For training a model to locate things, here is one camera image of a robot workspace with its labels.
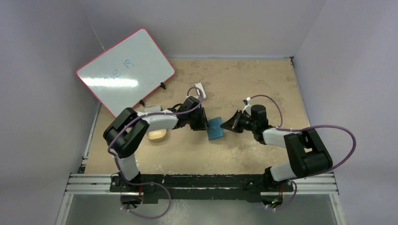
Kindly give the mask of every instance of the black mounting plate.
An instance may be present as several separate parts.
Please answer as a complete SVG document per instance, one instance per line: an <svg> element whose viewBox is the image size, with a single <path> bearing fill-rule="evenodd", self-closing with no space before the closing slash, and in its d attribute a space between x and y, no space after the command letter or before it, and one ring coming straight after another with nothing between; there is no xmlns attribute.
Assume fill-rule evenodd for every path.
<svg viewBox="0 0 398 225"><path fill-rule="evenodd" d="M263 174L141 174L136 183L155 182L164 185L172 199L193 200L246 200L250 203L261 202L261 192L278 193L281 186L263 185ZM293 191L287 182L281 184L285 192ZM126 193L138 192L139 186L130 186L112 176L109 191ZM145 185L143 203L157 203L159 199L168 199L167 193L159 186Z"/></svg>

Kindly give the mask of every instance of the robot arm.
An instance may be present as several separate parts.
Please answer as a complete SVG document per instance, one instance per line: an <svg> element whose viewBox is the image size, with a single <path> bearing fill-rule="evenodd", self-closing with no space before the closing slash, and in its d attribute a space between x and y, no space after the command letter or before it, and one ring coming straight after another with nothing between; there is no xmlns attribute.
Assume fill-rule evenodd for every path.
<svg viewBox="0 0 398 225"><path fill-rule="evenodd" d="M265 169L264 184L275 186L287 179L303 178L321 173L333 166L333 161L315 129L304 132L278 130L268 124L263 105L246 104L243 111L221 125L235 133L249 130L254 139L262 144L286 148L289 161Z"/></svg>
<svg viewBox="0 0 398 225"><path fill-rule="evenodd" d="M206 130L208 122L205 109L199 106L196 110L185 112L196 107L200 101L189 96L178 109L169 108L167 110L157 112L155 115L144 117L137 120L129 132L125 131L112 146L112 152L116 154L116 159L120 170L127 180L133 181L139 175L137 163L135 160L135 151L137 150L141 140L146 132L160 129L177 129L189 124L192 130ZM129 124L133 119L145 114L145 112L136 112L132 108L124 109L120 115L105 130L103 137L109 145L119 134L119 132Z"/></svg>

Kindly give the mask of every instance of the beige table surface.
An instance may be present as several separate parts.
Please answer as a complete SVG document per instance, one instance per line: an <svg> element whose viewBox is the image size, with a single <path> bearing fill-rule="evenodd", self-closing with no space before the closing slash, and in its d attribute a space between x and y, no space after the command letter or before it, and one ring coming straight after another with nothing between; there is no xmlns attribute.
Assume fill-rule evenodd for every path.
<svg viewBox="0 0 398 225"><path fill-rule="evenodd" d="M281 107L284 127L303 128L308 125L296 78L287 60L172 60L176 74L144 99L146 105L159 104L163 109L182 103L187 90L201 82L207 99L203 102L207 118L221 116L225 122L242 100L256 94L271 96ZM269 123L279 125L276 107L266 98L253 104L265 105ZM143 112L141 105L134 108ZM85 173L115 173L114 160L107 153L102 138L114 117L103 106L100 109ZM256 142L249 131L236 134L224 130L224 137L209 141L206 131L192 131L189 126L169 130L159 143L144 138L136 151L142 173L263 173L264 169L287 161L286 150Z"/></svg>

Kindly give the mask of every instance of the white wall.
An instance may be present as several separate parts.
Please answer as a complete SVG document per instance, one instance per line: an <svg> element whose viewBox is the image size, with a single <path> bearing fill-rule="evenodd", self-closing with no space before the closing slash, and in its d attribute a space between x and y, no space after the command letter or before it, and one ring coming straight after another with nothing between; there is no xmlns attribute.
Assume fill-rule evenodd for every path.
<svg viewBox="0 0 398 225"><path fill-rule="evenodd" d="M75 70L102 52L77 0L0 2L0 224L54 224L97 100Z"/></svg>
<svg viewBox="0 0 398 225"><path fill-rule="evenodd" d="M343 125L357 137L336 170L353 225L398 224L397 21L396 0L328 0L295 58L311 124ZM333 157L348 152L343 135L322 134Z"/></svg>
<svg viewBox="0 0 398 225"><path fill-rule="evenodd" d="M104 47L146 27L171 57L286 57L326 0L81 0Z"/></svg>

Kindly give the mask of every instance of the whiteboard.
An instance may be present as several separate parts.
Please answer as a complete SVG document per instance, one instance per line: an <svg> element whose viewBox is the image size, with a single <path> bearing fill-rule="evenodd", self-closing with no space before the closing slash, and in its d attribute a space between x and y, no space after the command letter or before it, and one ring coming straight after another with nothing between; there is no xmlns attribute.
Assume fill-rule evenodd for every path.
<svg viewBox="0 0 398 225"><path fill-rule="evenodd" d="M174 69L145 29L139 29L76 72L114 115L135 106Z"/></svg>

